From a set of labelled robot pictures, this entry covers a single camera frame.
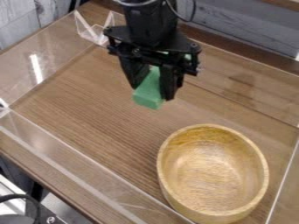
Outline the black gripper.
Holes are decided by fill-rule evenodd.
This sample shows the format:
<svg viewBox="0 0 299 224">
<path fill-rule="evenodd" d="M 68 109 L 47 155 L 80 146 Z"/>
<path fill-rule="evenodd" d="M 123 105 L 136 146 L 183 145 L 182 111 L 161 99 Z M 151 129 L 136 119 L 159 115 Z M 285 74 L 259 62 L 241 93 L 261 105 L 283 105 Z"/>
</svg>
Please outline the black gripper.
<svg viewBox="0 0 299 224">
<path fill-rule="evenodd" d="M 116 0 L 123 8 L 126 23 L 104 29 L 108 53 L 119 57 L 132 89 L 143 83 L 150 65 L 161 71 L 161 94 L 170 101 L 183 86 L 183 74 L 197 75 L 201 46 L 178 29 L 179 21 L 195 16 L 178 12 L 178 0 Z"/>
</svg>

